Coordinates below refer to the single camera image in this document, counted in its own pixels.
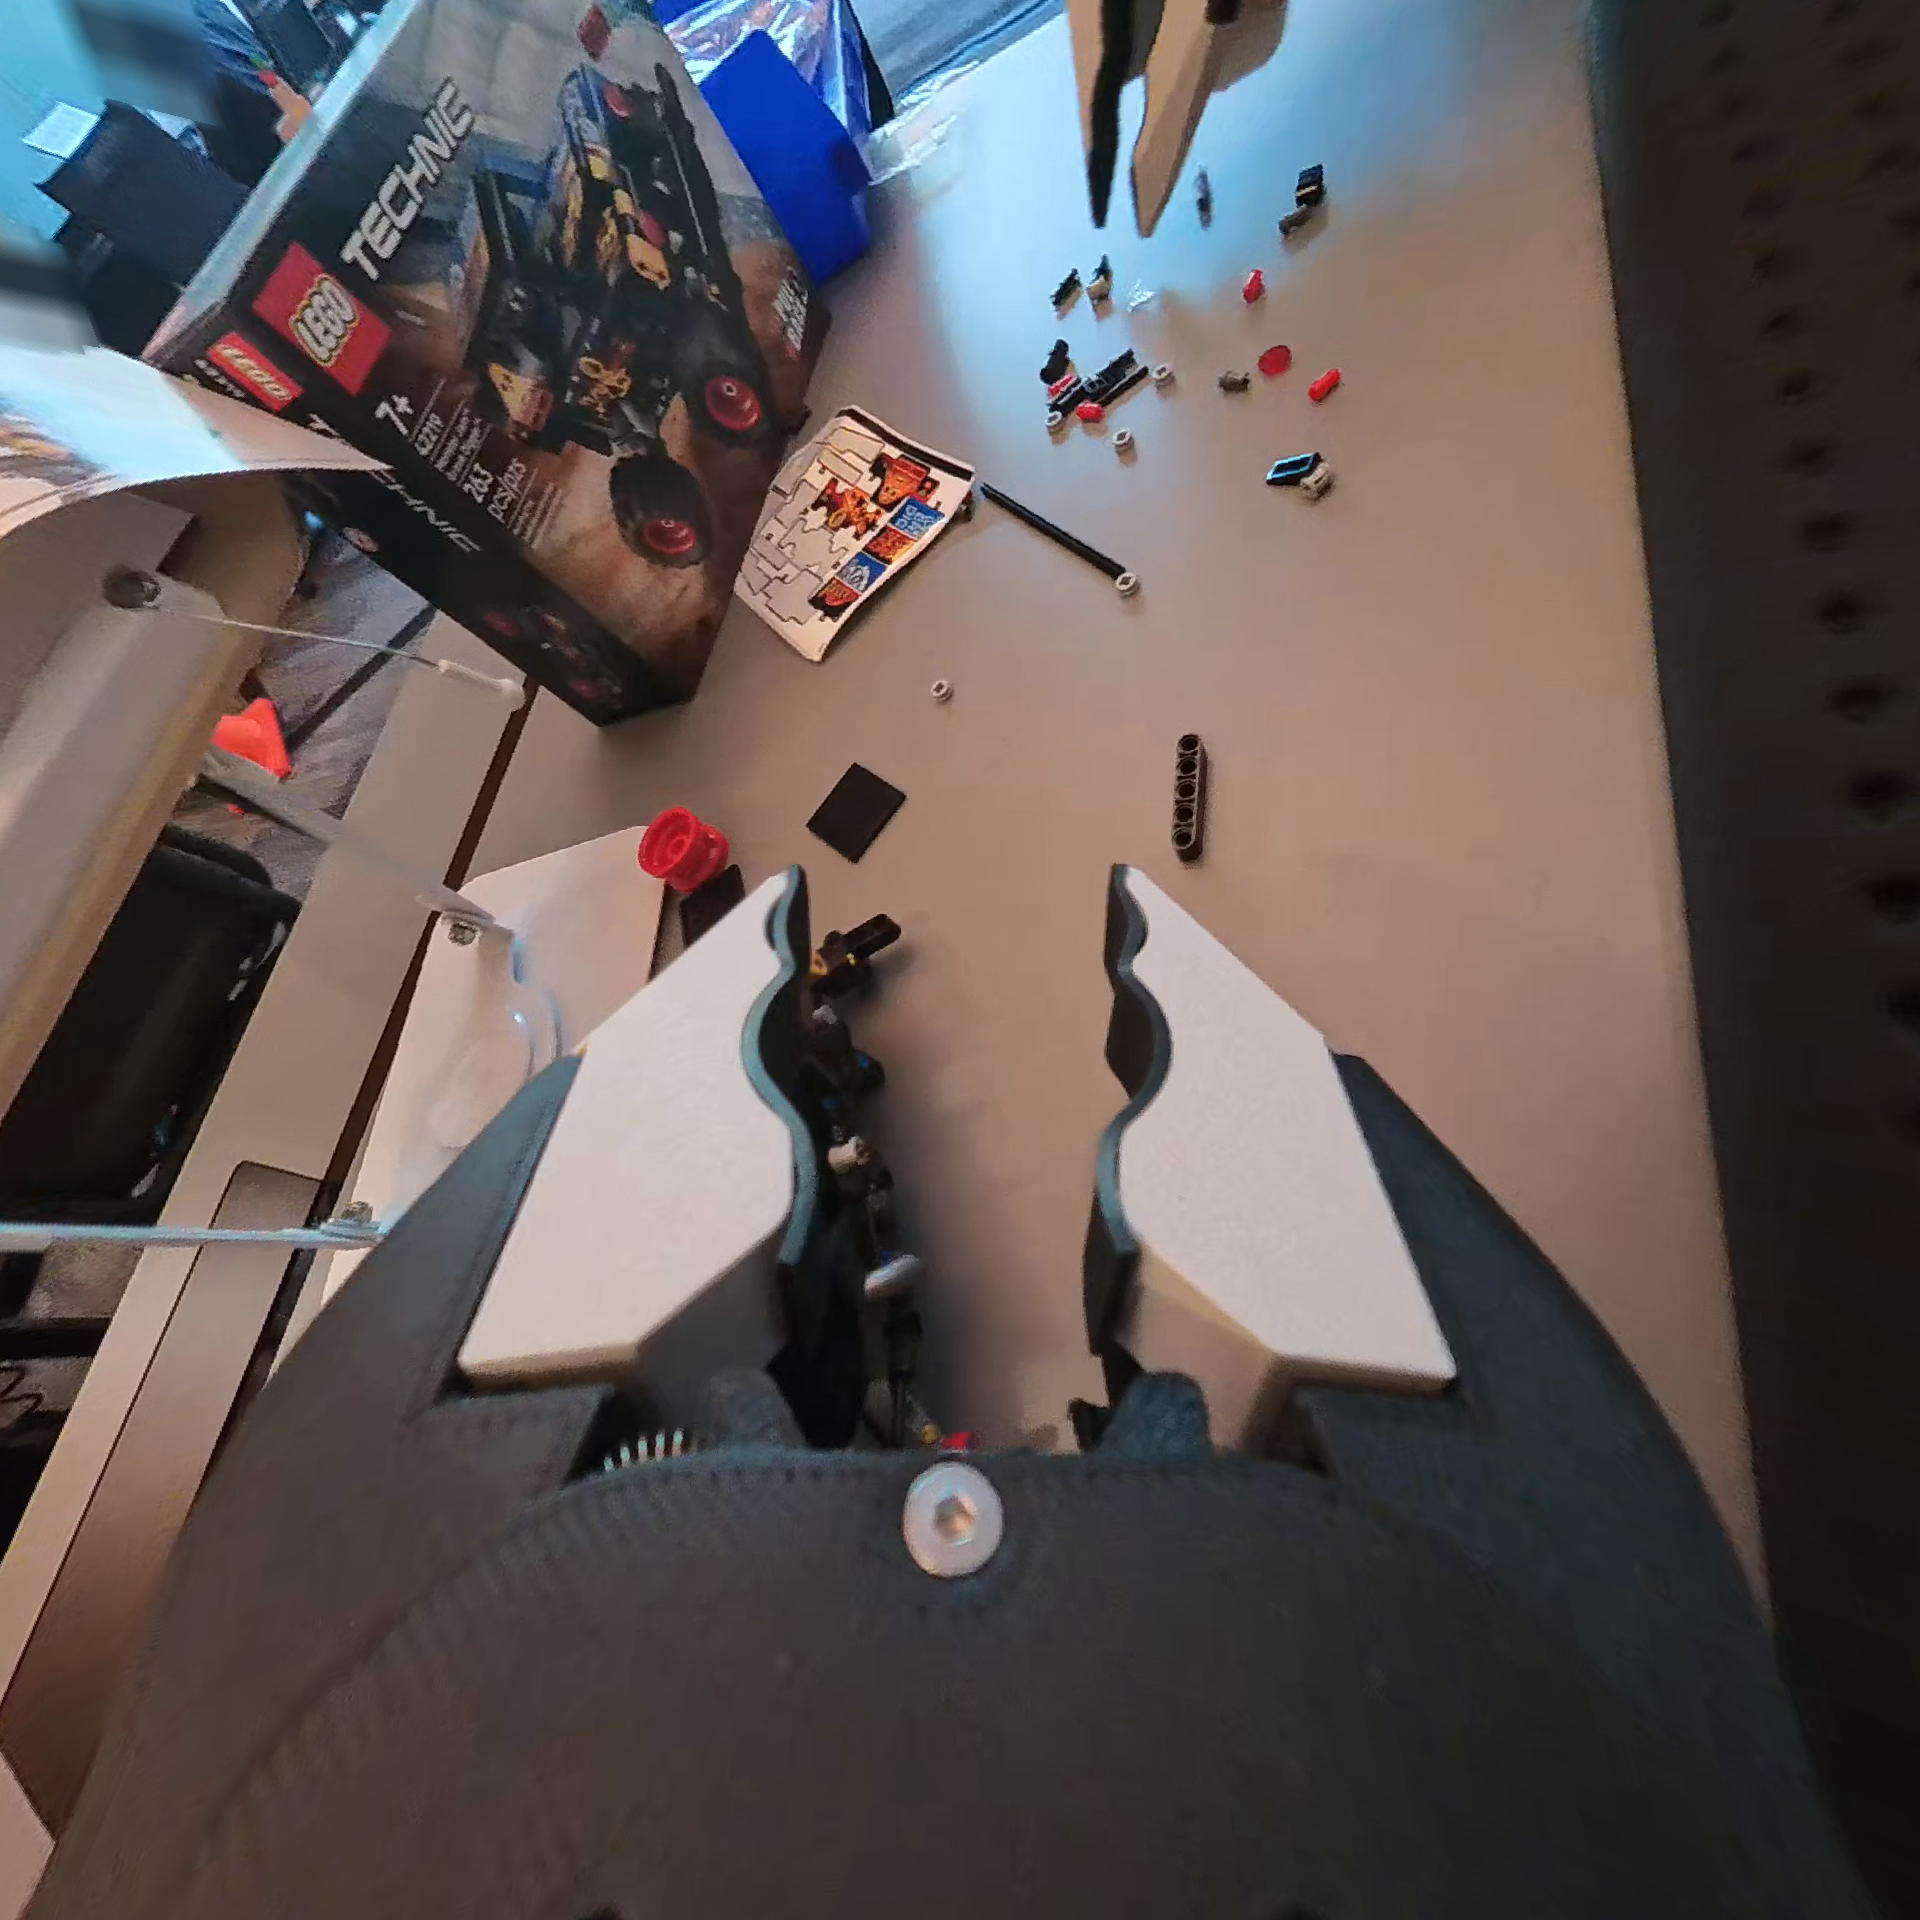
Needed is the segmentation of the adjacent pale desk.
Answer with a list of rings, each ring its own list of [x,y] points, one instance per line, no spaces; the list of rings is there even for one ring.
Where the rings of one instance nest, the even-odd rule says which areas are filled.
[[[425,669],[397,680],[345,822],[406,875],[459,880],[533,708]],[[165,1225],[284,1230],[330,1211],[425,933],[400,880],[324,852]],[[2,1571],[2,1740],[49,1834],[73,1816],[294,1260],[252,1242],[144,1253],[27,1501]]]

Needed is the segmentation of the blue plastic bin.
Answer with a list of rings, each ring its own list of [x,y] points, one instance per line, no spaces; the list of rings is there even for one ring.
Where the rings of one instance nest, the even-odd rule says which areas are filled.
[[[769,33],[749,33],[699,91],[816,285],[868,254],[865,158]]]

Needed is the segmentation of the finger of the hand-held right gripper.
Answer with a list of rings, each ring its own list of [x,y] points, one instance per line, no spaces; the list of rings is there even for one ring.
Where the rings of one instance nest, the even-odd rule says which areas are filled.
[[[1072,74],[1088,166],[1088,206],[1097,229],[1106,227],[1120,177],[1120,97],[1134,83],[1137,4],[1070,3]]]
[[[1140,238],[1160,227],[1211,98],[1276,56],[1286,11],[1286,3],[1137,4],[1129,76],[1142,84],[1142,107],[1126,180]]]

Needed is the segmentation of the red wheel hub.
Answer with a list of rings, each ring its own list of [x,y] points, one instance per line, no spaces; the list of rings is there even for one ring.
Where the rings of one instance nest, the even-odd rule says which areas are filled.
[[[640,870],[676,897],[692,897],[732,862],[730,840],[690,806],[665,806],[645,826],[635,858]]]

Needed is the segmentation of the black office chair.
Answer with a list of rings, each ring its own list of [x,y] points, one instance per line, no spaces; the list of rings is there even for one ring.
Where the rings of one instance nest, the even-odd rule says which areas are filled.
[[[5,1221],[153,1225],[300,901],[163,828],[2,1124]]]

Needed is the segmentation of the dark perforated panel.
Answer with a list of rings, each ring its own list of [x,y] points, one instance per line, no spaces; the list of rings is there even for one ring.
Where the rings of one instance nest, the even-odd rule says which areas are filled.
[[[1917,4],[1593,4],[1773,1633],[1917,1897]]]

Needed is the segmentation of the black square tile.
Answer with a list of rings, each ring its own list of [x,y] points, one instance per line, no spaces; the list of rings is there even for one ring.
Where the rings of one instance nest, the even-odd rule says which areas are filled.
[[[854,762],[806,816],[806,833],[829,852],[857,864],[902,805],[900,787]]]

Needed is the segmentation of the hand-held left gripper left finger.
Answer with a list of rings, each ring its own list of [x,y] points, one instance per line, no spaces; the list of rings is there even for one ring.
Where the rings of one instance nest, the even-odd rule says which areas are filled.
[[[699,1390],[779,1356],[822,1202],[809,950],[789,866],[589,1033],[468,1324],[468,1386]]]

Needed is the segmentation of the instruction booklet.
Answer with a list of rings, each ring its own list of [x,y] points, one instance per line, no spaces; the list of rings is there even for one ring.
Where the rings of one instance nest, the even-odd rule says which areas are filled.
[[[302,467],[275,417],[104,347],[2,347],[2,538],[147,485]]]

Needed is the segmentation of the brick-built toy truck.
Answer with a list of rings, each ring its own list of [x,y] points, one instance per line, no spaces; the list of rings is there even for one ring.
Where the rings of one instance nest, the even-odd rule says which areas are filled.
[[[906,1248],[897,1178],[857,1122],[857,1105],[882,1093],[884,1069],[854,1043],[844,1003],[873,987],[876,957],[897,947],[900,933],[886,915],[825,933],[806,962],[802,995],[806,1083],[825,1128],[827,1178],[850,1210],[857,1302],[880,1338],[880,1377],[862,1403],[862,1420],[889,1449],[920,1444],[931,1432],[913,1393],[921,1361],[923,1262]]]

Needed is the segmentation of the sticker sheet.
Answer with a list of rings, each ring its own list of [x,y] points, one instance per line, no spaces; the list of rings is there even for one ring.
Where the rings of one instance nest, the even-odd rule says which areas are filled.
[[[844,406],[790,452],[761,508],[733,597],[809,662],[972,506],[976,469]]]

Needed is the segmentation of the long black axle rod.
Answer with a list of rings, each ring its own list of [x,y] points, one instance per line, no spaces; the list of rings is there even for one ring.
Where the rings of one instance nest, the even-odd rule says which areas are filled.
[[[1011,494],[995,486],[993,483],[974,480],[974,494],[978,499],[993,504],[997,510],[1011,515],[1014,522],[1019,522],[1024,528],[1040,536],[1050,544],[1064,549],[1072,558],[1093,568],[1097,573],[1102,573],[1116,587],[1117,597],[1123,597],[1123,600],[1138,597],[1138,592],[1140,592],[1138,573],[1132,568],[1126,568],[1124,563],[1120,563],[1120,560],[1110,558],[1108,553],[1105,553],[1102,549],[1097,549],[1093,542],[1083,539],[1082,536],[1070,533],[1059,522],[1027,508],[1022,501],[1013,499]]]

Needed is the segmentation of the monster truck toy set box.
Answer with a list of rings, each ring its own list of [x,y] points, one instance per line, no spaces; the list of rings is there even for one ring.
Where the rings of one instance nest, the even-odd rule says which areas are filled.
[[[692,698],[827,315],[645,4],[386,4],[144,358],[596,728]]]

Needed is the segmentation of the white wooden book stand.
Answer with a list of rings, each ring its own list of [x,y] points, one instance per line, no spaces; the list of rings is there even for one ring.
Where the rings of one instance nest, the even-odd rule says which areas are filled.
[[[281,921],[284,898],[272,888],[229,888],[233,873],[213,870],[213,894],[233,901],[236,926],[284,929],[298,962],[355,966],[369,954],[355,934],[404,929],[421,915],[474,929],[461,962],[421,974],[438,1043],[400,1046],[400,1077],[418,1082],[414,1140],[374,1195],[374,1222],[267,1233],[291,1245],[372,1244],[412,1200],[400,1187],[424,1188],[465,1145],[457,1130],[474,1139],[589,1029],[580,1010],[563,1010],[538,961],[558,965],[564,915],[580,941],[585,909],[609,906],[613,854],[547,860],[540,950],[534,933],[438,882],[449,852],[393,842],[430,829],[433,805],[452,826],[466,822],[485,760],[508,729],[500,704],[438,716],[418,688],[397,692],[348,814],[333,818],[252,762],[213,750],[220,660],[238,621],[204,589],[138,565],[142,528],[165,520],[165,506],[128,490],[65,496],[5,486],[5,496],[26,508],[5,528],[5,658],[32,653],[5,725],[5,1091],[22,1091],[161,851],[176,800],[202,781],[318,842],[322,862],[304,909],[321,945],[298,921]]]

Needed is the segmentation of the shiny foil bag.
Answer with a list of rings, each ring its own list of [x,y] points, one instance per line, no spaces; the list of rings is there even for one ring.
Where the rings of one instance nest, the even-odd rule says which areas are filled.
[[[865,88],[865,38],[846,4],[654,3],[652,11],[699,84],[706,84],[749,37],[765,33],[802,80],[829,104]]]

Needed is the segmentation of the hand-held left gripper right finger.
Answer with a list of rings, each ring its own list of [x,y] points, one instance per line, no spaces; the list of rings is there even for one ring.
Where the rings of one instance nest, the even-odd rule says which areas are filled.
[[[1258,1452],[1300,1387],[1436,1398],[1450,1338],[1324,1033],[1134,864],[1108,877],[1088,1346],[1110,1418],[1181,1377],[1221,1449]]]

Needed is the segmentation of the scattered small brick pieces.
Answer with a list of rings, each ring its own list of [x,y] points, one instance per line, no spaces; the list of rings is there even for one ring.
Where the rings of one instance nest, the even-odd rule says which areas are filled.
[[[1198,206],[1203,213],[1211,210],[1210,200],[1210,178],[1198,178]],[[1312,225],[1324,216],[1328,206],[1328,180],[1326,180],[1326,165],[1316,162],[1302,166],[1297,180],[1293,192],[1293,209],[1283,213],[1278,219],[1278,233],[1285,250],[1293,250],[1300,242],[1300,235],[1312,229]],[[1077,277],[1068,277],[1064,288],[1059,291],[1059,305],[1068,301],[1068,298],[1085,296],[1088,301],[1099,305],[1108,300],[1113,291],[1113,274],[1108,258],[1102,257],[1097,274],[1091,277],[1085,284]],[[1248,269],[1238,288],[1241,305],[1248,308],[1258,307],[1265,300],[1265,269]],[[1256,370],[1248,368],[1222,368],[1216,374],[1216,389],[1227,395],[1244,395],[1256,384],[1256,372],[1261,380],[1278,380],[1291,368],[1291,347],[1285,344],[1274,344],[1265,347],[1258,356]],[[1171,363],[1147,363],[1140,358],[1138,350],[1129,347],[1117,352],[1110,363],[1105,368],[1094,368],[1091,372],[1077,370],[1072,363],[1072,354],[1066,340],[1056,344],[1051,350],[1050,361],[1043,368],[1043,381],[1048,384],[1048,432],[1066,429],[1070,421],[1082,425],[1099,425],[1117,405],[1117,401],[1134,389],[1152,381],[1156,390],[1163,390],[1177,384],[1177,370]],[[1308,384],[1308,397],[1312,405],[1322,405],[1328,395],[1337,394],[1341,384],[1341,372],[1337,368],[1324,370],[1316,380]],[[1314,464],[1322,461],[1322,454],[1302,454],[1293,459],[1293,469],[1308,474]]]

